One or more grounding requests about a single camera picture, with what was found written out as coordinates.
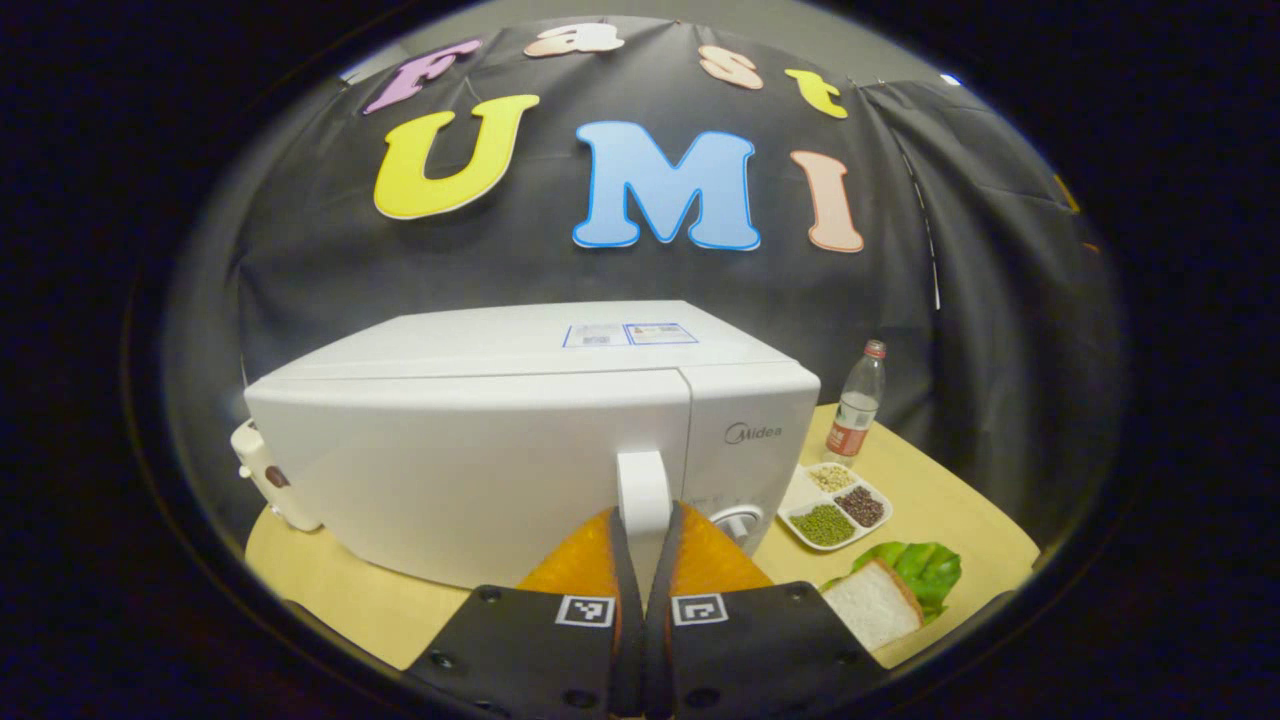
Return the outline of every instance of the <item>yellow letter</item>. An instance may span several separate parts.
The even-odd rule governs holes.
[[[832,95],[840,97],[840,91],[827,85],[822,76],[809,70],[786,70],[786,73],[796,78],[796,82],[800,83],[800,96],[814,109],[827,113],[832,118],[845,119],[849,117],[849,110],[831,101]]]
[[[431,113],[397,126],[387,133],[387,156],[374,183],[374,205],[388,218],[412,220],[457,210],[489,192],[511,164],[520,117],[534,105],[536,95],[511,95],[472,108],[471,114],[483,119],[471,161],[439,179],[424,176],[426,155],[436,131],[453,120],[453,113]]]

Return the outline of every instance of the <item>purple letter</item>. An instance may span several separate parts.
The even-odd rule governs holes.
[[[480,41],[468,40],[404,63],[396,70],[396,78],[383,90],[378,100],[365,108],[365,114],[376,113],[388,105],[412,97],[419,90],[422,90],[422,81],[440,77],[458,55],[471,53],[476,47],[480,47]]]

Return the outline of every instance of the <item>bread slice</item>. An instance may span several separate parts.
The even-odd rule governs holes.
[[[868,651],[924,626],[924,611],[915,593],[879,557],[822,596]]]

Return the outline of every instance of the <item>white microwave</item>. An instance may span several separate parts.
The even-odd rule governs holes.
[[[627,457],[652,460],[664,512],[682,500],[754,552],[818,386],[682,301],[485,307],[399,316],[279,368],[244,391],[237,433],[256,425],[269,460],[246,465],[296,525],[410,575],[513,585],[631,502]]]

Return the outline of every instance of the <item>letter m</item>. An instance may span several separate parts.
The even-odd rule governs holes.
[[[591,195],[586,222],[573,228],[582,247],[626,247],[640,237],[627,219],[627,192],[636,199],[653,233],[671,242],[695,197],[701,197],[689,238],[699,247],[755,250],[760,233],[751,227],[746,196],[750,142],[726,132],[699,135],[680,164],[671,167],[658,143],[640,126],[588,123],[577,137],[591,146]]]

